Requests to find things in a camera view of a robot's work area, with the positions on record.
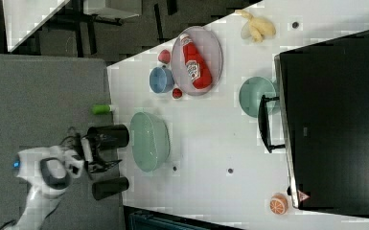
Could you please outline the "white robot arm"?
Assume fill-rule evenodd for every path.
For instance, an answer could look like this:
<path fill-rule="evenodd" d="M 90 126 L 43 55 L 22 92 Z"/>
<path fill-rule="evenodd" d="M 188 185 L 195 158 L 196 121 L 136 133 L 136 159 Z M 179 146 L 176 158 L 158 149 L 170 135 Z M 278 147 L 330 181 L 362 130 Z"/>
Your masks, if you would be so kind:
<path fill-rule="evenodd" d="M 12 167 L 15 176 L 31 188 L 21 217 L 6 222 L 0 230 L 40 230 L 83 170 L 88 175 L 104 173 L 119 163 L 95 156 L 88 139 L 79 135 L 67 136 L 58 145 L 21 150 Z"/>

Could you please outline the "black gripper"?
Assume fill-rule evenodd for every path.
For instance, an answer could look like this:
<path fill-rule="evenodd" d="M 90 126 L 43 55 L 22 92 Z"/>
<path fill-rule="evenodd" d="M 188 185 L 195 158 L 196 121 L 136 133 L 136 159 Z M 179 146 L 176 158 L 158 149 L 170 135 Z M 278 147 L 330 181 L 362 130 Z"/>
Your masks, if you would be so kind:
<path fill-rule="evenodd" d="M 116 146 L 117 139 L 111 135 L 99 134 L 94 137 L 94 143 L 97 146 Z M 121 162 L 121 159 L 103 161 L 97 148 L 87 137 L 81 138 L 81 146 L 85 167 L 89 173 L 103 173 L 104 171 L 117 166 Z"/>

